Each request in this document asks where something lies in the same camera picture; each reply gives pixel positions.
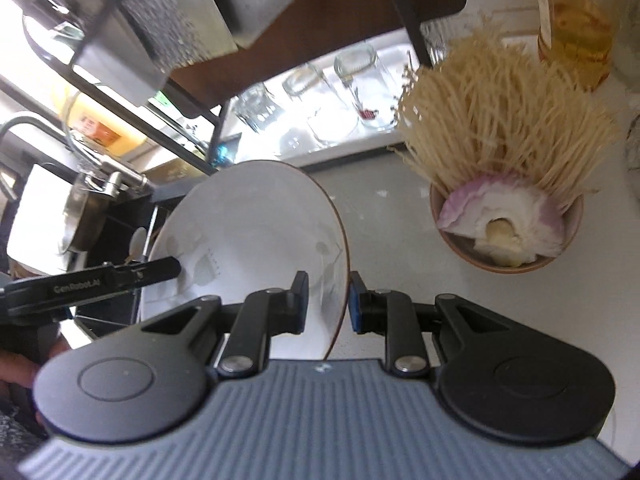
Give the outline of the person's left hand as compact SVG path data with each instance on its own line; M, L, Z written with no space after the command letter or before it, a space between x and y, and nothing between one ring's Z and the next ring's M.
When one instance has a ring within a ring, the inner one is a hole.
M31 424L44 426L43 418L38 411L32 414L26 413L15 403L11 388L32 390L37 373L41 365L23 356L21 352L15 352L6 348L6 339L1 339L1 407L14 411L16 408L27 416Z

